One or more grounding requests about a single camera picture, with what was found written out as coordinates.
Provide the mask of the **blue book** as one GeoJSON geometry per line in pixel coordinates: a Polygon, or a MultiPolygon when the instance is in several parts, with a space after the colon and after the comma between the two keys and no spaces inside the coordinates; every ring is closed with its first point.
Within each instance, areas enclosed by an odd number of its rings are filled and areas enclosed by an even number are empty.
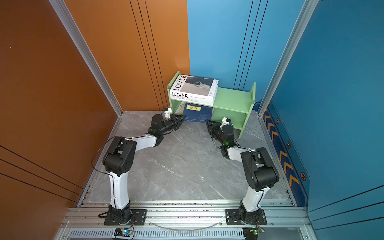
{"type": "Polygon", "coordinates": [[[202,105],[194,105],[185,103],[183,115],[186,115],[186,121],[205,123],[206,120],[212,119],[214,108],[202,105]]]}

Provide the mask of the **white LOVER book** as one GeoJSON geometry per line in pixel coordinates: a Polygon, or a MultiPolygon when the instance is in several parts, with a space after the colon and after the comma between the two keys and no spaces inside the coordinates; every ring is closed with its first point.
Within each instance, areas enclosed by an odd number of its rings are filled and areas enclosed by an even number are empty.
{"type": "Polygon", "coordinates": [[[218,80],[212,78],[178,75],[171,84],[170,98],[212,105],[218,91],[218,83],[218,80]]]}

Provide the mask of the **yellow illustrated Chinese book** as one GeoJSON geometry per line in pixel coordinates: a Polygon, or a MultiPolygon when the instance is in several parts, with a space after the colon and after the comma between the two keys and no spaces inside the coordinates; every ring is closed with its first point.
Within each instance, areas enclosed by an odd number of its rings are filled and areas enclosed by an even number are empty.
{"type": "Polygon", "coordinates": [[[173,113],[175,115],[183,115],[186,102],[175,101],[175,107],[173,108],[173,113]]]}

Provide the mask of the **white book with brown pattern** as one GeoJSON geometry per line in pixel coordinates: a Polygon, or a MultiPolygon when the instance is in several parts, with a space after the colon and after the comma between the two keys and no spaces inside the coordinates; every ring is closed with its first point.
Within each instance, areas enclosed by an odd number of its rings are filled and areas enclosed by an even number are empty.
{"type": "Polygon", "coordinates": [[[196,100],[196,99],[183,99],[183,98],[171,98],[172,101],[181,101],[181,102],[187,102],[197,105],[205,105],[205,106],[213,106],[214,102],[212,101],[205,101],[205,100],[196,100]]]}

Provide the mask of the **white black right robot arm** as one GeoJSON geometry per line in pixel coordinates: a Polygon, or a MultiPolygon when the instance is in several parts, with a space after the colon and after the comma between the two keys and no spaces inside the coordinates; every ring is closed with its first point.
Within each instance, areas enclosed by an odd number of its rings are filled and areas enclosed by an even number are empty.
{"type": "Polygon", "coordinates": [[[251,149],[240,146],[230,119],[223,118],[221,122],[206,120],[206,126],[211,138],[220,142],[222,156],[243,164],[249,187],[240,201],[240,221],[245,225],[266,225],[261,203],[266,193],[280,180],[269,152],[264,147],[251,149]]]}

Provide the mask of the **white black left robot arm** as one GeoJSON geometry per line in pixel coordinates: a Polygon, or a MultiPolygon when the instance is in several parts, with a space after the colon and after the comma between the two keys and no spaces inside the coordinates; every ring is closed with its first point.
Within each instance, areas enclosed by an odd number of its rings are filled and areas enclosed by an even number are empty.
{"type": "Polygon", "coordinates": [[[106,226],[127,225],[133,218],[128,194],[128,174],[133,166],[135,153],[160,145],[164,136],[180,128],[187,115],[171,114],[168,117],[156,114],[152,117],[148,132],[139,137],[115,136],[103,157],[103,165],[111,185],[111,201],[105,217],[106,226]]]}

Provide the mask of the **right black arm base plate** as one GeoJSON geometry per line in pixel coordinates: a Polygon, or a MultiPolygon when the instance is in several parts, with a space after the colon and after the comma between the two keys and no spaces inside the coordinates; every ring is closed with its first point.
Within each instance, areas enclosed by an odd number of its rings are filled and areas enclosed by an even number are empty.
{"type": "Polygon", "coordinates": [[[246,212],[243,209],[226,209],[227,225],[267,225],[267,217],[263,209],[246,212]]]}

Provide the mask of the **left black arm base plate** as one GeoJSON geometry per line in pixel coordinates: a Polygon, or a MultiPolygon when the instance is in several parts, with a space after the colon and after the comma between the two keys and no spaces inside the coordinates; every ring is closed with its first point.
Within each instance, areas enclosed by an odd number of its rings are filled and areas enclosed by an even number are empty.
{"type": "Polygon", "coordinates": [[[133,209],[128,211],[108,211],[104,221],[105,226],[143,226],[147,218],[146,209],[133,209]]]}

